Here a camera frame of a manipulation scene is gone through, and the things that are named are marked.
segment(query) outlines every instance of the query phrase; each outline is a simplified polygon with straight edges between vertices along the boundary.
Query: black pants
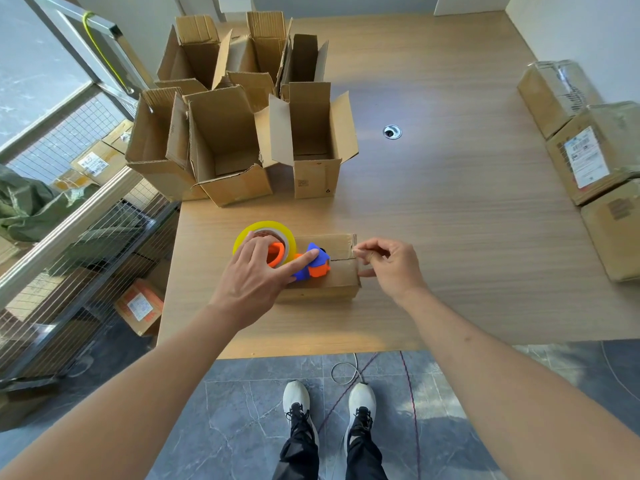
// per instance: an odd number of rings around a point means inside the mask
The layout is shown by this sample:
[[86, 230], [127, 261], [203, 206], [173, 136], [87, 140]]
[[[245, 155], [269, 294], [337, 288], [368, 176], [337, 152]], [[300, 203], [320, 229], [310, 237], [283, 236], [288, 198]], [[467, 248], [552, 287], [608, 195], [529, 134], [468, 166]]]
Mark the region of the black pants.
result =
[[[289, 438], [280, 452], [273, 480], [317, 480], [319, 468], [318, 447], [313, 440]], [[346, 480], [387, 480], [382, 453], [370, 438], [359, 436], [349, 445]]]

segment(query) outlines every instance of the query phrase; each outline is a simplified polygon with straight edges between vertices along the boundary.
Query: person's left arm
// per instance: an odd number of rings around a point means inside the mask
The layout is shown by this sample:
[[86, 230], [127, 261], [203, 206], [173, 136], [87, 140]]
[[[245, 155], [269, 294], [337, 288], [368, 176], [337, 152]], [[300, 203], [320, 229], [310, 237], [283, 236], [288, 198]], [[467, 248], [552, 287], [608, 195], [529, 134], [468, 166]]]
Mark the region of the person's left arm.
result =
[[0, 472], [0, 480], [144, 479], [187, 400], [235, 334], [274, 304], [309, 251], [277, 269], [249, 235], [211, 301], [180, 332], [97, 389]]

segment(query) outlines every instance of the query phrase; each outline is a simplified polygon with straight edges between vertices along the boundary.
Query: person's right arm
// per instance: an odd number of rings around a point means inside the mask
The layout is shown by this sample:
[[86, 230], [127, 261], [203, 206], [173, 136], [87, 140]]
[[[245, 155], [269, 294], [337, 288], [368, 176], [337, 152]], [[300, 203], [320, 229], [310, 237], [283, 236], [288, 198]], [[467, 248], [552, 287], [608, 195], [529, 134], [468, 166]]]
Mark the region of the person's right arm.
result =
[[439, 301], [410, 244], [355, 247], [382, 290], [415, 320], [469, 421], [508, 478], [637, 479], [640, 438], [569, 382]]

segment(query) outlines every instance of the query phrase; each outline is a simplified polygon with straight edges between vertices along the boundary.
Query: foot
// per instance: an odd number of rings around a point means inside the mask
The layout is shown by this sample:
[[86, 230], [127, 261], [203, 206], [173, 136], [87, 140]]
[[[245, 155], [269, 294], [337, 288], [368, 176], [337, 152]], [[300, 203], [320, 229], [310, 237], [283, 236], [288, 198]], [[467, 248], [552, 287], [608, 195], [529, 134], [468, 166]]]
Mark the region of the foot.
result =
[[291, 437], [306, 436], [319, 447], [318, 432], [311, 421], [309, 392], [302, 382], [292, 381], [287, 384], [282, 396], [282, 407], [289, 421]]
[[363, 383], [356, 384], [349, 394], [349, 414], [351, 419], [344, 435], [344, 453], [359, 437], [371, 438], [371, 427], [376, 418], [376, 395], [373, 389]]

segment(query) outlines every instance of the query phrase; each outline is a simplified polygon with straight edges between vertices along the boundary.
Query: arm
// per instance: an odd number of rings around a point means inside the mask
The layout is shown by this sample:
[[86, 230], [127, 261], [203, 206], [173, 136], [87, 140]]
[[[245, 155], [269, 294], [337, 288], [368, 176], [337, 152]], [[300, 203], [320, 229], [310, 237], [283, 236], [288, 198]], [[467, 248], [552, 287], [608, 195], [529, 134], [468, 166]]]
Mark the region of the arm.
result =
[[462, 318], [427, 288], [410, 244], [356, 246], [382, 289], [415, 320], [493, 459], [511, 479], [627, 479], [640, 438], [546, 367]]
[[207, 306], [97, 389], [0, 472], [0, 480], [144, 479], [194, 389], [235, 334], [256, 322], [317, 255], [267, 266], [273, 237], [247, 237]]

